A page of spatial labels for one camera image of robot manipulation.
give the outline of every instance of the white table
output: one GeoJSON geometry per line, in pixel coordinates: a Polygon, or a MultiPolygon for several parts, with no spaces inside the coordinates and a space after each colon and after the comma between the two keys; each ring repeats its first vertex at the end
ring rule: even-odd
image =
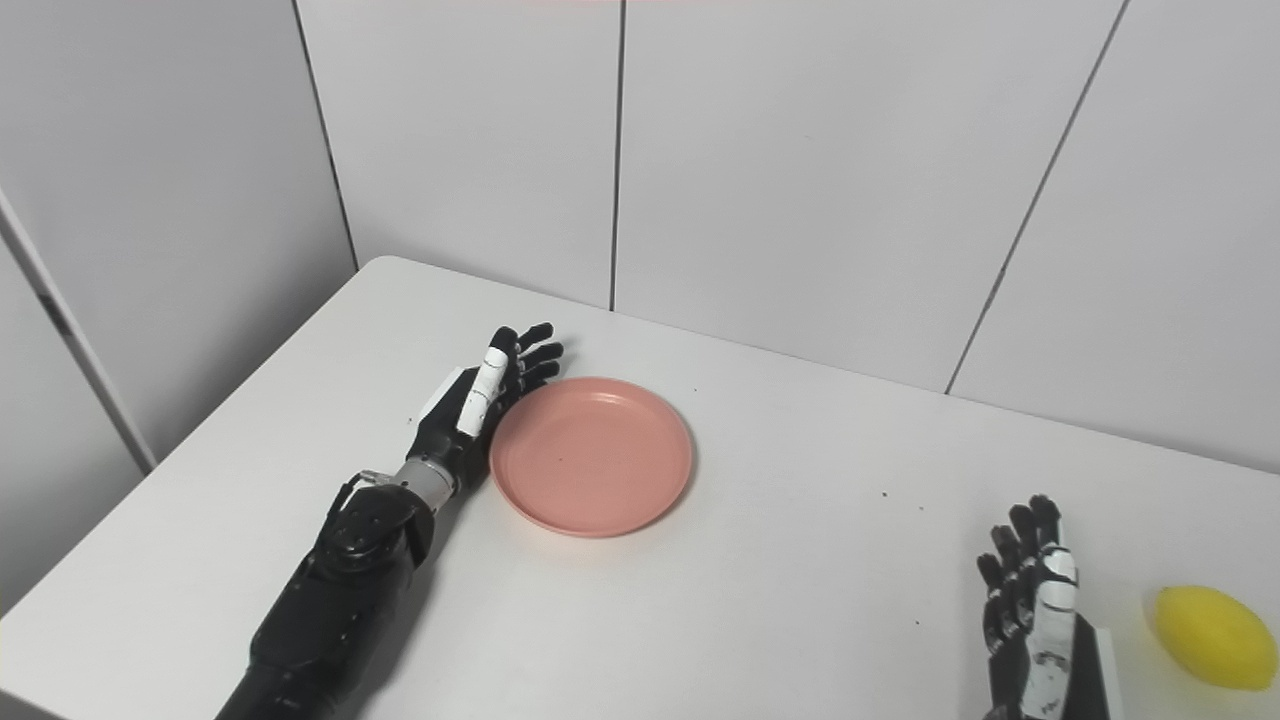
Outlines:
{"type": "Polygon", "coordinates": [[[603,541],[543,530],[486,484],[361,717],[975,720],[974,556],[1036,492],[1066,514],[1130,719],[1280,716],[1275,692],[1183,674],[1143,615],[1160,587],[1202,583],[1280,629],[1280,478],[394,259],[4,619],[0,688],[68,720],[212,717],[338,484],[398,468],[440,379],[497,325],[540,320],[570,375],[640,383],[685,416],[694,480],[659,523],[603,541]]]}

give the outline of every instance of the yellow fruit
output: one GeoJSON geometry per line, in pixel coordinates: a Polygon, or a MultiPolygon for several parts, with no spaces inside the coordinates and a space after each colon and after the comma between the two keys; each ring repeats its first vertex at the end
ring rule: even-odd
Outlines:
{"type": "Polygon", "coordinates": [[[1192,675],[1224,688],[1265,691],[1280,657],[1262,620],[1213,588],[1165,588],[1156,597],[1156,634],[1192,675]]]}

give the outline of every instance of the robot forearm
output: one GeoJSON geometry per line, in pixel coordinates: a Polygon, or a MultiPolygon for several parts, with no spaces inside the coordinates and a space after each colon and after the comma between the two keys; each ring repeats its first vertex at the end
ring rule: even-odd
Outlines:
{"type": "Polygon", "coordinates": [[[398,482],[370,484],[362,474],[343,486],[315,547],[253,635],[248,670],[218,720],[332,715],[360,683],[426,559],[433,510],[398,482]]]}

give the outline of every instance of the robotic hand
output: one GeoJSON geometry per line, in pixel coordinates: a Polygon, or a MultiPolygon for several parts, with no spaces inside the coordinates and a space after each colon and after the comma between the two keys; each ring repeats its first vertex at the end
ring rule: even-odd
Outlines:
{"type": "Polygon", "coordinates": [[[540,345],[550,336],[550,324],[520,337],[500,328],[481,365],[453,374],[396,475],[366,470],[342,486],[218,720],[316,720],[351,694],[426,560],[435,512],[484,479],[502,415],[559,373],[563,346],[540,345]]]}
{"type": "Polygon", "coordinates": [[[1062,720],[1078,637],[1075,560],[1062,547],[1061,515],[1050,498],[1015,505],[1009,519],[1012,529],[991,530],[1000,557],[978,557],[995,705],[986,720],[1062,720]]]}

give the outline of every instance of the pink plate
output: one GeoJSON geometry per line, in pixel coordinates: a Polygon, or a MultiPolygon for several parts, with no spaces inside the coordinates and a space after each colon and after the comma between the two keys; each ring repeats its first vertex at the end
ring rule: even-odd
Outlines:
{"type": "Polygon", "coordinates": [[[489,464],[521,515],[590,538],[640,529],[689,482],[694,450],[680,415],[643,387],[609,378],[552,383],[498,425],[489,464]]]}

